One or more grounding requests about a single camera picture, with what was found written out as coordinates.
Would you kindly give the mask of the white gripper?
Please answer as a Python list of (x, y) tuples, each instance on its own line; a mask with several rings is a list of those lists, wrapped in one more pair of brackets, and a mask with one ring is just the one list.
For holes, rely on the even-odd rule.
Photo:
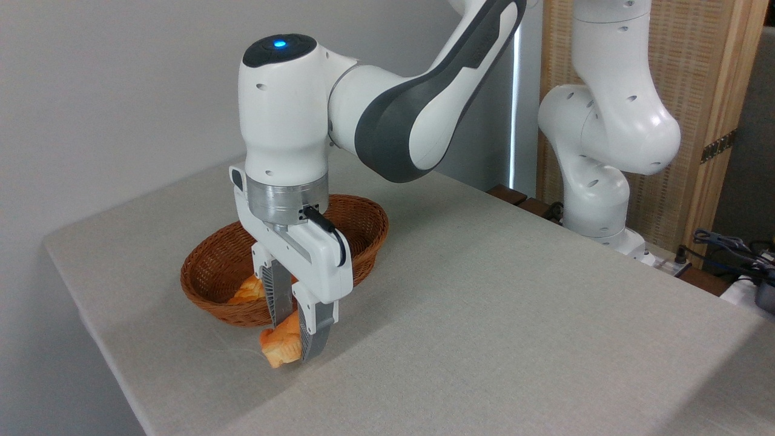
[[(338, 322), (340, 303), (352, 291), (352, 263), (345, 240), (307, 220), (285, 228), (261, 221), (248, 206), (248, 179), (243, 165), (229, 167), (236, 209), (243, 228), (257, 242), (251, 248), (254, 271), (261, 280), (269, 315), (276, 328), (298, 302), (302, 361), (326, 347), (331, 326)], [(291, 275), (298, 282), (293, 284)]]

